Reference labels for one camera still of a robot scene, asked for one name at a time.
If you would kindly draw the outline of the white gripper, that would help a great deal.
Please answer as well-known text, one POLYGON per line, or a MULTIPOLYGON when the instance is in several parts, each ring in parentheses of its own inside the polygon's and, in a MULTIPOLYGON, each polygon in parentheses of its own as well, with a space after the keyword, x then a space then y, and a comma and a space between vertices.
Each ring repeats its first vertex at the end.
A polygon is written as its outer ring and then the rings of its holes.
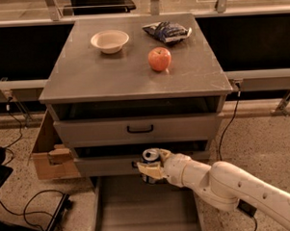
POLYGON ((159 161, 152 164, 138 162, 137 166, 140 173, 158 180, 164 177, 165 172, 165 179, 168 182, 178 188, 183 187, 183 170, 192 161, 192 158, 181 153, 171 154, 169 150, 163 148, 159 149, 159 155, 161 162, 164 163, 164 170, 159 161))

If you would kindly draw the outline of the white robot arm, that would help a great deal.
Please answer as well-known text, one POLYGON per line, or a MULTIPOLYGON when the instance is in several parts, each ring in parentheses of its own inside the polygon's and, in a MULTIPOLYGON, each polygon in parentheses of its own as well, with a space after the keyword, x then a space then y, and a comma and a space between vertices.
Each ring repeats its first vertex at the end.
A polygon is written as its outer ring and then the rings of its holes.
POLYGON ((137 167, 141 174, 156 181, 164 178, 174 186, 193 190, 221 211, 233 211, 244 201, 290 231, 290 193, 231 163, 209 166, 182 153, 156 148, 145 150, 137 167))

